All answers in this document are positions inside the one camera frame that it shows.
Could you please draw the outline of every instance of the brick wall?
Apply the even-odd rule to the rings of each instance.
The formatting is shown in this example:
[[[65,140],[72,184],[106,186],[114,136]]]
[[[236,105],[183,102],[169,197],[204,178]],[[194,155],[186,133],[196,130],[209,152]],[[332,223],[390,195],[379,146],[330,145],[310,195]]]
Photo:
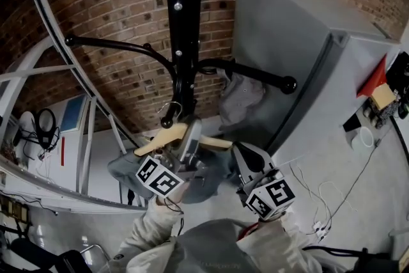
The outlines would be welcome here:
[[[409,16],[408,0],[345,0],[362,10],[392,37],[399,38]],[[64,33],[143,44],[170,58],[166,0],[49,0]],[[0,13],[0,69],[47,35],[32,0],[2,0]],[[200,57],[231,53],[235,0],[203,0]],[[97,89],[130,130],[153,129],[157,111],[171,98],[167,72],[150,58],[126,51],[78,47],[73,50]],[[58,65],[49,51],[37,66]],[[222,87],[215,76],[199,75],[196,113],[217,114]],[[31,77],[15,106],[16,115],[71,97],[81,88],[69,72]],[[99,128],[107,121],[99,121]]]

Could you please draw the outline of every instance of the white cube with marker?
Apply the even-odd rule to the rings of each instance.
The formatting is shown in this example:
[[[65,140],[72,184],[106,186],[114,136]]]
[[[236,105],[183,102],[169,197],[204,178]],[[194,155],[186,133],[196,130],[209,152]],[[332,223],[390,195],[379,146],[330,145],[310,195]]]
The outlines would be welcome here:
[[[263,220],[285,211],[295,200],[284,178],[253,189],[246,205]]]
[[[147,156],[136,173],[144,187],[166,198],[183,184],[183,180],[161,165],[158,159]]]

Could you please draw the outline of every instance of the gray fabric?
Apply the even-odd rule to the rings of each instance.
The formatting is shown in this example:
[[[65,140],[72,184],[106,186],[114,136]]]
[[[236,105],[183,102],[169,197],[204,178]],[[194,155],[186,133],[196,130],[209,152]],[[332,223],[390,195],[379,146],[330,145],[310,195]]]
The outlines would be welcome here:
[[[221,130],[245,119],[252,106],[258,104],[264,96],[263,84],[249,77],[233,73],[227,80],[226,88],[219,101]]]
[[[246,225],[222,219],[188,230],[177,238],[164,273],[259,272],[236,244]]]
[[[195,178],[190,182],[189,188],[185,192],[183,203],[201,203],[217,193],[217,189],[222,181],[233,176],[231,169],[231,152],[211,152],[209,150],[198,150],[198,158],[206,165],[206,170],[202,178]],[[134,151],[129,151],[108,164],[110,174],[127,186],[136,194],[145,199],[150,199],[153,193],[145,188],[136,177],[138,169],[146,156],[138,157]]]
[[[108,171],[115,179],[127,186],[130,190],[145,199],[150,199],[153,196],[153,192],[145,188],[136,177],[136,173],[145,158],[146,156],[135,156],[134,151],[129,150],[126,155],[122,155],[108,163]]]

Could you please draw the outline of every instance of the white cable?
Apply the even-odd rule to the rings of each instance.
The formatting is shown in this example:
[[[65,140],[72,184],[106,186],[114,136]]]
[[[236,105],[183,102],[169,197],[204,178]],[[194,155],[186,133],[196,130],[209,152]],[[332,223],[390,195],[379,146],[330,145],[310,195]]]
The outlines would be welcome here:
[[[322,196],[321,196],[321,187],[322,187],[324,184],[327,184],[327,183],[331,183],[331,184],[334,186],[334,188],[336,189],[336,191],[339,192],[339,194],[341,195],[343,201],[344,201],[345,203],[347,203],[352,210],[358,212],[358,210],[355,209],[355,208],[353,208],[352,205],[351,205],[351,203],[350,203],[348,200],[345,199],[343,192],[337,188],[337,186],[335,185],[335,183],[334,183],[333,181],[326,181],[326,182],[323,182],[323,183],[320,184],[320,186],[318,187],[318,192],[319,192],[321,198],[322,198]]]
[[[297,164],[297,167],[298,167],[298,169],[300,170],[300,173],[301,173],[301,179],[303,180],[303,182],[305,183],[305,187],[308,189],[308,191],[309,191],[309,196],[310,196],[310,198],[317,204],[317,202],[316,202],[316,200],[313,198],[313,194],[311,193],[311,189],[310,189],[310,187],[308,186],[308,184],[307,184],[307,182],[305,181],[305,179],[304,179],[304,174],[303,174],[303,172],[302,172],[302,170],[301,170],[301,167]],[[327,222],[328,221],[328,217],[329,217],[329,214],[328,214],[328,207],[327,207],[327,204],[325,203],[325,200],[321,197],[321,194],[320,194],[320,198],[321,198],[321,200],[324,202],[324,204],[325,204],[325,221]],[[320,204],[318,204],[317,205],[317,210],[315,211],[315,215],[314,215],[314,224],[316,224],[317,223],[317,221],[316,221],[316,218],[317,218],[317,215],[318,215],[318,212],[320,211]]]
[[[50,161],[49,161],[49,165],[48,165],[48,166],[47,166],[47,163],[46,163],[46,160],[49,159],[50,157],[51,157],[51,154],[50,154],[50,153],[47,152],[47,153],[44,154],[44,158],[42,159],[40,166],[38,166],[38,167],[36,166],[36,172],[37,172],[37,174],[38,174],[40,177],[46,179],[46,181],[51,182],[51,183],[53,183],[53,184],[56,184],[55,181],[54,181],[52,178],[50,178],[50,165],[51,165],[51,163],[50,163]],[[45,175],[42,175],[42,174],[39,172],[39,169],[41,169],[41,167],[43,166],[43,164],[45,165]]]

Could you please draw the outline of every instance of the hanger hook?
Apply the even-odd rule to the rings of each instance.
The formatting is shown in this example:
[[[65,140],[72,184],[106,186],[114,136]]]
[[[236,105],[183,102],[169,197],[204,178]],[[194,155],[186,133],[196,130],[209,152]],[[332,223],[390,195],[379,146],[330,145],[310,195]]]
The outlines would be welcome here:
[[[181,114],[181,112],[183,111],[183,107],[182,107],[182,105],[181,105],[179,102],[174,102],[174,101],[167,102],[167,103],[164,104],[164,105],[162,106],[162,108],[159,109],[156,113],[159,114],[159,113],[163,110],[163,108],[165,108],[165,106],[170,105],[170,104],[178,104],[178,105],[180,106],[179,114],[178,114],[177,117],[176,117],[176,119],[178,119],[179,116],[180,116],[180,114]]]

